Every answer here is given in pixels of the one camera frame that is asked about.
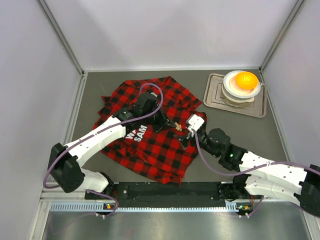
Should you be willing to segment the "gold leaf brooch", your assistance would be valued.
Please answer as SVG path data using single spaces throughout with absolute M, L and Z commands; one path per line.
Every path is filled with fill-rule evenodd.
M 180 124 L 178 124 L 177 122 L 175 123 L 175 129 L 179 132 L 181 132 L 183 130 L 182 126 Z

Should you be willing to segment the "red black plaid shirt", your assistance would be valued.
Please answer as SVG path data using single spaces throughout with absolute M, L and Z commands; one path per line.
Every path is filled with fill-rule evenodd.
M 188 134 L 187 120 L 196 114 L 206 120 L 204 112 L 197 111 L 202 102 L 171 76 L 143 80 L 124 81 L 110 96 L 103 96 L 104 107 L 98 112 L 94 128 L 102 125 L 113 113 L 128 107 L 137 100 L 140 87 L 145 83 L 159 86 L 145 88 L 148 92 L 163 93 L 161 106 L 165 114 L 182 130 L 155 132 L 150 125 L 141 125 L 124 138 L 112 142 L 101 153 L 125 168 L 161 184 L 180 185 L 188 166 L 198 155 L 193 145 L 183 149 L 178 138 Z

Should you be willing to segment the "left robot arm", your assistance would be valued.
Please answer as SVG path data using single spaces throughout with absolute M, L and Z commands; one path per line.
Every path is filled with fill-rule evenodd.
M 163 110 L 147 118 L 136 119 L 128 108 L 122 108 L 110 116 L 100 126 L 83 137 L 66 145 L 57 143 L 51 149 L 48 169 L 50 175 L 65 193 L 75 190 L 90 190 L 109 194 L 114 190 L 114 182 L 103 172 L 83 169 L 83 165 L 96 153 L 116 140 L 124 138 L 134 130 L 151 125 L 158 133 L 175 129 L 176 123 L 169 119 Z

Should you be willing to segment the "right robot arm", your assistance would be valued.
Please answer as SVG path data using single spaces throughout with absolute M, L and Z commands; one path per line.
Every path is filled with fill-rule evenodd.
M 220 128 L 204 129 L 177 137 L 183 148 L 190 144 L 218 158 L 233 177 L 239 196 L 266 196 L 291 202 L 315 217 L 320 216 L 320 168 L 296 162 L 276 162 L 231 143 Z

